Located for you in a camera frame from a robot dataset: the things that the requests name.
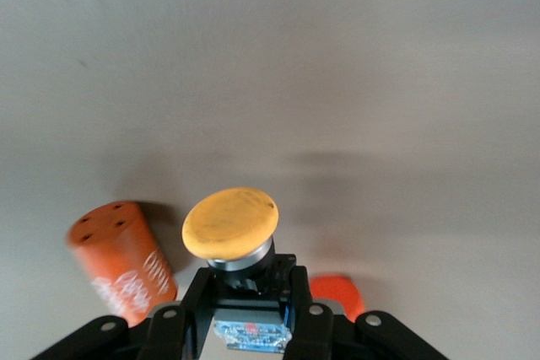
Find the orange canister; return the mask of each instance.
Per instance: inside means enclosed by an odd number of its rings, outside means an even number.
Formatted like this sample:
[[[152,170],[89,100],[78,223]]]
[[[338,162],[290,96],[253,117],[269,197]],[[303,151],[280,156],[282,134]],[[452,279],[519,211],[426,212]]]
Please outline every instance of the orange canister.
[[[176,284],[139,205],[116,201],[83,215],[66,243],[113,314],[130,326],[176,299]]]

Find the silver bolt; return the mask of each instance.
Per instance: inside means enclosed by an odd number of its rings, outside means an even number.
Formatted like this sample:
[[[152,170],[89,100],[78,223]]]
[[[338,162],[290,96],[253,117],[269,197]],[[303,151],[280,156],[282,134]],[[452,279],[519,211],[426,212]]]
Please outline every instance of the silver bolt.
[[[101,326],[102,332],[108,332],[109,330],[113,330],[116,328],[116,324],[114,322],[107,322]]]
[[[176,316],[176,310],[175,309],[169,309],[168,311],[165,311],[163,313],[163,317],[166,319],[174,318]]]
[[[365,317],[365,323],[371,326],[381,326],[382,320],[377,315],[368,315]]]
[[[312,315],[320,315],[324,312],[324,309],[322,309],[322,306],[320,305],[311,305],[310,306],[310,314]]]

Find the yellow round cap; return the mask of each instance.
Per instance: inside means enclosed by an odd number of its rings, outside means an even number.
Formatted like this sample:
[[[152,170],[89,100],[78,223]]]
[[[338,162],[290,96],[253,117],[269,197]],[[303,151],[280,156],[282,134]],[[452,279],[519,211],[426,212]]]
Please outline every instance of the yellow round cap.
[[[218,191],[200,201],[182,228],[187,249],[205,260],[240,259],[268,240],[278,226],[278,206],[249,187]]]

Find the gray surface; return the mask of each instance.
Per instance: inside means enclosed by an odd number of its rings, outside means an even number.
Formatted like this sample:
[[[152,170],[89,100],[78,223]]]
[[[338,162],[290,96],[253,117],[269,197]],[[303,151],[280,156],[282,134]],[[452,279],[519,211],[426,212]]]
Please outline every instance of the gray surface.
[[[0,0],[0,353],[106,311],[71,223],[249,185],[446,356],[540,351],[539,0]]]

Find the orange sponge tip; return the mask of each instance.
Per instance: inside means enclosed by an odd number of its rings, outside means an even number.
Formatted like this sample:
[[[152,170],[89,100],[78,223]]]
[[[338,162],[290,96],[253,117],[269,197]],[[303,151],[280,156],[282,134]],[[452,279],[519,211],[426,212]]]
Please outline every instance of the orange sponge tip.
[[[324,275],[310,279],[310,290],[313,298],[328,298],[339,302],[345,310],[348,320],[354,322],[365,312],[364,300],[360,291],[350,278],[338,275]]]

